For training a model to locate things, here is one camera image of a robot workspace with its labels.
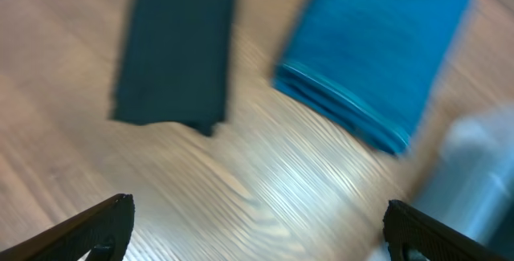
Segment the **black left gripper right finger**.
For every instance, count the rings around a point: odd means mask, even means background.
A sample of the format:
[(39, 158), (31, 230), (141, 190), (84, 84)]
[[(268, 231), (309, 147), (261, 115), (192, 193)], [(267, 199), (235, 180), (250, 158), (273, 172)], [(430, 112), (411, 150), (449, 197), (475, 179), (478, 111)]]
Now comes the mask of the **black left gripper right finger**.
[(392, 261), (409, 261), (417, 251), (433, 261), (506, 261), (498, 254), (400, 201), (390, 200), (383, 235)]

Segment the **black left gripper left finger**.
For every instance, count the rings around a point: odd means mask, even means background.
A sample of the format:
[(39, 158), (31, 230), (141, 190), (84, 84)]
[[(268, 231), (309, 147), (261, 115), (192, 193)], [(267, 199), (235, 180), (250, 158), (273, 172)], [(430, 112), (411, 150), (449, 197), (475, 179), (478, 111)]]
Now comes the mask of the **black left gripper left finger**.
[(134, 227), (131, 194), (116, 194), (1, 252), (1, 261), (122, 261)]

